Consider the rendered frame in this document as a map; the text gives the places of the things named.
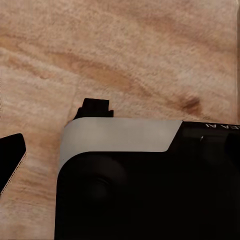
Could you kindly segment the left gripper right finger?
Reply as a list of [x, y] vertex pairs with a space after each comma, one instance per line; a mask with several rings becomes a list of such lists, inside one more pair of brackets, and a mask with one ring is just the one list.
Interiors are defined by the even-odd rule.
[[240, 135], [235, 133], [228, 133], [224, 151], [240, 173]]

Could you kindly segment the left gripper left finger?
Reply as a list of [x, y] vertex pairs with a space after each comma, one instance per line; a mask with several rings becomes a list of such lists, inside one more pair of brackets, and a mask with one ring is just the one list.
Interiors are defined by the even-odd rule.
[[21, 133], [0, 138], [0, 193], [26, 152]]

